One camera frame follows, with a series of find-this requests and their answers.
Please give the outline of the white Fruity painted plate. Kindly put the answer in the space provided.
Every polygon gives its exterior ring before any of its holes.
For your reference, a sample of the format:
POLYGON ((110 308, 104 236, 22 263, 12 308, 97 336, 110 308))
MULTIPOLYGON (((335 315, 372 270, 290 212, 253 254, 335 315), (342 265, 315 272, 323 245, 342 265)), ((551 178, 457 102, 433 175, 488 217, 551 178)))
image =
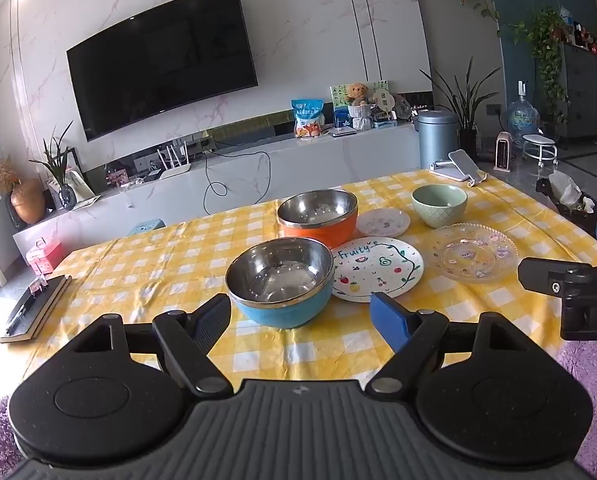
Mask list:
POLYGON ((377 292, 397 298, 413 289, 425 272, 416 248, 392 237, 368 236, 332 250, 335 282, 332 294, 365 304, 377 292))

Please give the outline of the clear glass sticker plate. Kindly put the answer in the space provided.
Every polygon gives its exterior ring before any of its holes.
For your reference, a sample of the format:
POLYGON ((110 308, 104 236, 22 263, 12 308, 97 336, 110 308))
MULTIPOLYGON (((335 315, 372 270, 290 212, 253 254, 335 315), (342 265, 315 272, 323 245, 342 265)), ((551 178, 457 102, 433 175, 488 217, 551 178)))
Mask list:
POLYGON ((446 278, 461 283, 498 282, 515 272, 519 254, 503 232, 476 223, 456 223, 434 230, 429 255, 446 278))

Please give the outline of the blue steel bowl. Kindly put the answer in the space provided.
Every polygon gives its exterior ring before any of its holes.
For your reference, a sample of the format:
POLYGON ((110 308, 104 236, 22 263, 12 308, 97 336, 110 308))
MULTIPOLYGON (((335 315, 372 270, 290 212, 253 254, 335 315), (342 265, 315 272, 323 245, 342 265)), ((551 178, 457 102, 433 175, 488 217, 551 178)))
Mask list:
POLYGON ((281 237, 248 248, 228 266, 228 295, 253 322, 280 330, 320 315, 332 295, 335 259, 325 244, 281 237))

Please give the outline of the small white sticker plate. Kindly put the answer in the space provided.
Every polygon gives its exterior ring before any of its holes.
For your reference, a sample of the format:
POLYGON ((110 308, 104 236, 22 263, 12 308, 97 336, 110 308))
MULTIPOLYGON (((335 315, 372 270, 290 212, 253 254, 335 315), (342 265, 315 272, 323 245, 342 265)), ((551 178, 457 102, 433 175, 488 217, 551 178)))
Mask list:
POLYGON ((410 226, 410 217, 399 208, 377 208, 360 214, 356 229, 364 236, 399 237, 410 226))

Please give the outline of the green ceramic bowl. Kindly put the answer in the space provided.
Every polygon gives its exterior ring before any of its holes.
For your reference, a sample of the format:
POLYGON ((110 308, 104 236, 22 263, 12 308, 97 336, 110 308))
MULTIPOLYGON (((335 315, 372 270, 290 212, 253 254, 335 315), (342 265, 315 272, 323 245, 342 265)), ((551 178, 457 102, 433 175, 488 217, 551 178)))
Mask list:
POLYGON ((463 218, 468 194, 449 184, 426 184, 411 193, 413 208, 420 219, 432 229, 451 226, 463 218))

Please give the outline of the orange steel bowl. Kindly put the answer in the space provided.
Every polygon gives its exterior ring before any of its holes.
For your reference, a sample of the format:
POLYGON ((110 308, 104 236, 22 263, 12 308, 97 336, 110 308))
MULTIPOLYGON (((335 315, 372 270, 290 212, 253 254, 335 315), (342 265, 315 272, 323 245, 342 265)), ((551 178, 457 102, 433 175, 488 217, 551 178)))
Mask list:
POLYGON ((357 197, 338 188, 296 194, 277 209, 283 236, 312 238, 329 248, 353 237, 357 217, 357 197))

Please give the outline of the wooden tray with black item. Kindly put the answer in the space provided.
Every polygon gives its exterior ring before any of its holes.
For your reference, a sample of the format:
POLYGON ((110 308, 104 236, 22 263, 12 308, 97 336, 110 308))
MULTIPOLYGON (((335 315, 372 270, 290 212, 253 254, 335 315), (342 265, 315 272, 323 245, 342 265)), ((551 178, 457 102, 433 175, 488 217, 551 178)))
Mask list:
POLYGON ((0 335, 0 344, 15 344, 35 339, 71 281, 71 275, 55 278, 36 276, 10 313, 0 335))

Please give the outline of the red pink box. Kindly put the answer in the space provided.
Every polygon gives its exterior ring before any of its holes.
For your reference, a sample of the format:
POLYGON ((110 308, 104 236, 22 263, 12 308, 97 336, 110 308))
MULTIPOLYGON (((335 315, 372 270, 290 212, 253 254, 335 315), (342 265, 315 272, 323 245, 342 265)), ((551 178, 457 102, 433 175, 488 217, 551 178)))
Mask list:
POLYGON ((65 258, 65 249, 57 238, 36 240, 26 252, 26 261, 36 275, 52 274, 65 258))

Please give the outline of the white wifi router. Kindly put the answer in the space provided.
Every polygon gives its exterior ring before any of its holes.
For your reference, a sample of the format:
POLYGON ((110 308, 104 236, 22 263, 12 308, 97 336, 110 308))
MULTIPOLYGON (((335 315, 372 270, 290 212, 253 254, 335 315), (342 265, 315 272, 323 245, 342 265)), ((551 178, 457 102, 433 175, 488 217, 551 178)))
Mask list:
POLYGON ((158 150, 157 154, 163 166, 161 180, 177 177, 191 169, 189 154, 184 155, 184 158, 180 158, 178 148, 172 144, 167 145, 164 151, 158 150))

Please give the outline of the blue water jug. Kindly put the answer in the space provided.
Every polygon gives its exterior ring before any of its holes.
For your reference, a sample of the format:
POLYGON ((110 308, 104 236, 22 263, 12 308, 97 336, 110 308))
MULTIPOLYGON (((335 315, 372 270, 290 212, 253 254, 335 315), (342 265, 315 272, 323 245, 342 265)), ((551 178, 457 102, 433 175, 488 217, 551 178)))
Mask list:
POLYGON ((511 134, 512 142, 517 148, 522 148, 524 137, 527 134, 538 133, 539 114, 527 99, 527 84, 518 81, 518 99, 507 108, 507 127, 511 134))

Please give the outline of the dark grey cabinet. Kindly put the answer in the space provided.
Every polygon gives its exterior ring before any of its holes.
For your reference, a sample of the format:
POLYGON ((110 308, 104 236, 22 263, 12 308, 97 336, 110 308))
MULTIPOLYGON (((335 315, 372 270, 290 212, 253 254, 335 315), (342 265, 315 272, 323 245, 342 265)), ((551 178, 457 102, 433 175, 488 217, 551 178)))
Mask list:
POLYGON ((564 88, 568 98, 562 136, 567 142, 597 139, 597 54, 565 44, 564 88))

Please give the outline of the green plant in glass vase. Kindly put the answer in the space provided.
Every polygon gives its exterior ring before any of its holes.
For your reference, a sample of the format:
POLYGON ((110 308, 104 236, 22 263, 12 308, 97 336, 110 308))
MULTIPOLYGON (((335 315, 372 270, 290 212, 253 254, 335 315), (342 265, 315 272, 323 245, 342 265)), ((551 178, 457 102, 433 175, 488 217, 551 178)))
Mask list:
POLYGON ((41 165, 44 169, 47 169, 53 179, 56 180, 56 183, 59 185, 58 195, 60 203, 65 210, 72 210, 77 204, 75 191, 66 182, 68 152, 70 150, 64 148, 62 145, 64 136, 67 134, 68 129, 71 128, 71 125, 72 123, 70 122, 58 138, 52 136, 49 142, 44 141, 44 150, 42 151, 44 153, 43 160, 30 160, 33 164, 41 165))

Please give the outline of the brown teddy bear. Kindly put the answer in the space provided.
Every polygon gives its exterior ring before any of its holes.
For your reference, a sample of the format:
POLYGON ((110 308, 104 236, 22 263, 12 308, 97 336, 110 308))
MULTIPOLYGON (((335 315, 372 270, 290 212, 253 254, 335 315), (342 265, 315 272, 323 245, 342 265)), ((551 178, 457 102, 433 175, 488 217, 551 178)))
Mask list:
POLYGON ((346 86, 346 100, 349 106, 368 104, 368 87, 362 82, 354 82, 346 86))

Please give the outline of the hanging ivy plant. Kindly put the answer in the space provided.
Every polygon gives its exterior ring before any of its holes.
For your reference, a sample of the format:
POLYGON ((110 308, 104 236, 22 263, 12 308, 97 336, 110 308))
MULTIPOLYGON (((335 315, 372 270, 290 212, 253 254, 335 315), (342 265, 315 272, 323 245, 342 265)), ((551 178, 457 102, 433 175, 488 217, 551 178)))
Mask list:
POLYGON ((562 72, 561 46, 568 36, 567 25, 561 14, 553 6, 544 6, 526 21, 506 22, 495 9, 494 0, 459 0, 481 14, 482 18, 494 21, 497 35, 505 30, 514 44, 525 42, 531 50, 534 60, 534 74, 541 84, 539 90, 543 96, 544 110, 541 117, 547 122, 564 125, 567 108, 570 104, 567 90, 560 82, 562 72))

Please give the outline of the black wall television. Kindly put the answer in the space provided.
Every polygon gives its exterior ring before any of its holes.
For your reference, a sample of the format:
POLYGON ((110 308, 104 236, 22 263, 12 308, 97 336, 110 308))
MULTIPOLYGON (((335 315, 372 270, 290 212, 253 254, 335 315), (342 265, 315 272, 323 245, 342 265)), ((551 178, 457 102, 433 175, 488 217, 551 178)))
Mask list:
POLYGON ((172 0, 66 55, 89 141, 258 84, 241 0, 172 0))

